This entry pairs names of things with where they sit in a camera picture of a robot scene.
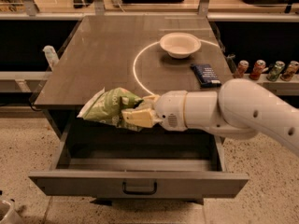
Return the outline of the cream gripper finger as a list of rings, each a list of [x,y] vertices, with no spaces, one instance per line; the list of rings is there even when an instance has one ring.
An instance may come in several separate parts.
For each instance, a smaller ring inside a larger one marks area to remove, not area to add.
[[[156,112],[150,108],[124,109],[121,113],[127,123],[143,128],[151,128],[162,121]]]
[[[141,104],[141,107],[144,109],[153,109],[155,107],[156,102],[159,100],[159,95],[148,95],[143,98],[143,102]]]

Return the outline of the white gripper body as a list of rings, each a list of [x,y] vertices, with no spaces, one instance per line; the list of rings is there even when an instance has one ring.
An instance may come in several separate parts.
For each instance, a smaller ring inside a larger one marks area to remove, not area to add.
[[[186,91],[169,91],[154,105],[160,124],[168,131],[183,132],[187,129],[184,121]]]

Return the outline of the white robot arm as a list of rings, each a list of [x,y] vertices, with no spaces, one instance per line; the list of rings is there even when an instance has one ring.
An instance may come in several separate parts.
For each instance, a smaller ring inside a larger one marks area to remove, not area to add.
[[[299,156],[299,110],[245,79],[231,79],[218,91],[147,96],[121,114],[126,122],[143,128],[160,124],[168,131],[198,129],[234,139],[264,133]]]

